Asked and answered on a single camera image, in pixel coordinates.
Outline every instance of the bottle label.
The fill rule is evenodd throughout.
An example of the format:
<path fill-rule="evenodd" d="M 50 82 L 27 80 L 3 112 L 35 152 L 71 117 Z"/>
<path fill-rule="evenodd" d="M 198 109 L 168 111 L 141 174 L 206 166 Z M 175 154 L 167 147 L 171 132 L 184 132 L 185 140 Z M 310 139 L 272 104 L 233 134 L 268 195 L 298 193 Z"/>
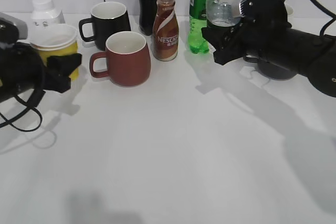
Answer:
<path fill-rule="evenodd" d="M 174 10 L 168 10 L 167 18 L 156 17 L 154 35 L 154 56 L 159 60 L 172 60 L 177 55 L 179 43 L 179 25 Z"/>
<path fill-rule="evenodd" d="M 63 13 L 60 14 L 56 18 L 49 19 L 33 19 L 33 25 L 38 28 L 48 27 L 54 24 L 65 24 Z"/>
<path fill-rule="evenodd" d="M 206 20 L 206 0 L 190 0 L 189 14 L 193 18 Z"/>

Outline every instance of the brown bottle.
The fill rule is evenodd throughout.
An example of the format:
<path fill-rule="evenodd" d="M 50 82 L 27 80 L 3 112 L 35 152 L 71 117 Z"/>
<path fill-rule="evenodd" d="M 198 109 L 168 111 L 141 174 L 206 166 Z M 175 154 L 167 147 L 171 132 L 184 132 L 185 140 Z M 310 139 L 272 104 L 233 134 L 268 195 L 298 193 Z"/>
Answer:
<path fill-rule="evenodd" d="M 157 15 L 153 27 L 154 56 L 158 60 L 176 58 L 179 43 L 179 25 L 174 10 L 175 0 L 157 0 Z"/>

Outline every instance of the mug handle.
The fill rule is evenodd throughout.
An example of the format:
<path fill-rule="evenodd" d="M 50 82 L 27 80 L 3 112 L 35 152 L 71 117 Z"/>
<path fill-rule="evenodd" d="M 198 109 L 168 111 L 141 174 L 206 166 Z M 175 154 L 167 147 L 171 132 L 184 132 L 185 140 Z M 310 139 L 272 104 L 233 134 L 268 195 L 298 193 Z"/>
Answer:
<path fill-rule="evenodd" d="M 94 77 L 94 78 L 104 78 L 104 77 L 109 76 L 109 73 L 107 71 L 95 72 L 93 70 L 93 64 L 94 64 L 95 60 L 100 59 L 100 58 L 106 58 L 106 52 L 98 52 L 98 53 L 92 55 L 91 58 L 90 58 L 90 64 L 89 64 L 90 73 L 91 73 L 92 77 Z"/>
<path fill-rule="evenodd" d="M 88 24 L 88 23 L 92 23 L 92 18 L 86 18 L 86 19 L 83 19 L 79 22 L 78 24 L 78 27 L 79 27 L 79 34 L 80 34 L 80 37 L 82 38 L 83 41 L 85 42 L 91 42 L 91 41 L 94 41 L 96 40 L 96 37 L 95 35 L 87 38 L 84 36 L 84 33 L 83 33 L 83 25 L 85 24 Z"/>

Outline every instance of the red mug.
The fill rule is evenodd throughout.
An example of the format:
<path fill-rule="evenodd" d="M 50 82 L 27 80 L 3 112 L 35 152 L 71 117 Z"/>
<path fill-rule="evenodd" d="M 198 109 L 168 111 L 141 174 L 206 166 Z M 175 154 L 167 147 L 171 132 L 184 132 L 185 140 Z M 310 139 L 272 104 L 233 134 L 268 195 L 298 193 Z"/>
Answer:
<path fill-rule="evenodd" d="M 95 60 L 106 58 L 107 71 L 95 72 Z M 124 87 L 147 81 L 151 73 L 151 58 L 145 37 L 132 31 L 113 34 L 106 41 L 106 51 L 91 56 L 90 73 L 94 78 L 110 77 Z"/>

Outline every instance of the mug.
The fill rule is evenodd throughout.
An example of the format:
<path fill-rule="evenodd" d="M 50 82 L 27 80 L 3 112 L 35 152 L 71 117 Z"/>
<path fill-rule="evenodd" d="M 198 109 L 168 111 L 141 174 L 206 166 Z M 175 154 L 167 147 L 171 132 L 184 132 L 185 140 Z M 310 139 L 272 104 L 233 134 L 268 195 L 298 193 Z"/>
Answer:
<path fill-rule="evenodd" d="M 83 25 L 92 23 L 93 36 L 83 34 Z M 120 31 L 130 31 L 131 25 L 125 5 L 118 2 L 103 2 L 91 9 L 91 18 L 79 22 L 79 34 L 83 41 L 95 41 L 98 49 L 105 50 L 106 40 Z"/>
<path fill-rule="evenodd" d="M 67 56 L 78 52 L 77 30 L 67 24 L 54 24 L 37 29 L 32 34 L 30 45 L 38 52 L 44 65 L 50 56 Z M 79 77 L 77 68 L 70 76 L 72 81 Z"/>
<path fill-rule="evenodd" d="M 107 71 L 95 72 L 95 60 L 106 58 Z M 91 56 L 90 73 L 94 78 L 110 77 L 123 87 L 144 83 L 151 72 L 151 58 L 145 37 L 132 31 L 122 31 L 106 41 L 106 51 Z"/>

